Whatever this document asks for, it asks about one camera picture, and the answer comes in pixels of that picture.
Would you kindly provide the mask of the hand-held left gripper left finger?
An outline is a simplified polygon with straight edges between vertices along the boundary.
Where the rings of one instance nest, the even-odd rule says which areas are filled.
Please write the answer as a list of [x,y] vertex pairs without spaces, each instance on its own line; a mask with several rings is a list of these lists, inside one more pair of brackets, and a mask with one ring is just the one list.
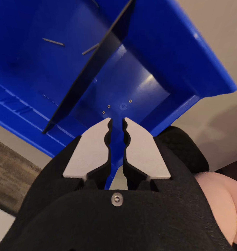
[[88,173],[108,161],[109,149],[105,143],[105,136],[109,132],[109,122],[112,122],[112,119],[106,118],[81,135],[63,177],[87,180]]

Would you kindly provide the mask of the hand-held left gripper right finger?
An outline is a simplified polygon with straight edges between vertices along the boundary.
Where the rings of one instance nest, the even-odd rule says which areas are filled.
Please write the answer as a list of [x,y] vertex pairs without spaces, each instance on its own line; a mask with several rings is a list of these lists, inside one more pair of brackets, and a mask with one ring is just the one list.
[[129,179],[169,179],[170,172],[153,136],[129,118],[123,119],[123,130],[126,144],[123,167],[136,171]]

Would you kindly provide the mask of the blue divided plastic bin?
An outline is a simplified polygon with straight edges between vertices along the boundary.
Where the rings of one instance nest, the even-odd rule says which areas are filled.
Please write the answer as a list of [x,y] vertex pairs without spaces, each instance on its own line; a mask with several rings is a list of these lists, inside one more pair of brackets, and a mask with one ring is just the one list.
[[199,100],[237,90],[176,1],[135,1],[120,47],[70,114],[42,134],[95,50],[82,52],[101,42],[127,2],[0,1],[0,126],[53,158],[111,118],[105,189],[122,165],[123,118],[157,136]]

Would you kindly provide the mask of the person's right forearm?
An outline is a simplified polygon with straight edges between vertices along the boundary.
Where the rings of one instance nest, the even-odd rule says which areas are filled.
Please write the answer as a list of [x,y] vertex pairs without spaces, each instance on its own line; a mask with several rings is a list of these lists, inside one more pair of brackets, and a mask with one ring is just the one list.
[[232,245],[237,245],[237,181],[214,172],[202,172],[195,175],[214,218]]

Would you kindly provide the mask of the black bin divider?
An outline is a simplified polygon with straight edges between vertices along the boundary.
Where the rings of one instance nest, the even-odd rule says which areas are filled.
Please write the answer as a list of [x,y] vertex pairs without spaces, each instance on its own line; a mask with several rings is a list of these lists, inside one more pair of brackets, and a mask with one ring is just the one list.
[[134,0],[128,1],[124,6],[116,20],[102,38],[97,49],[93,52],[86,65],[73,82],[66,96],[63,98],[45,129],[42,131],[42,134],[46,134],[70,114],[104,64],[120,47],[122,41],[127,36],[134,6]]

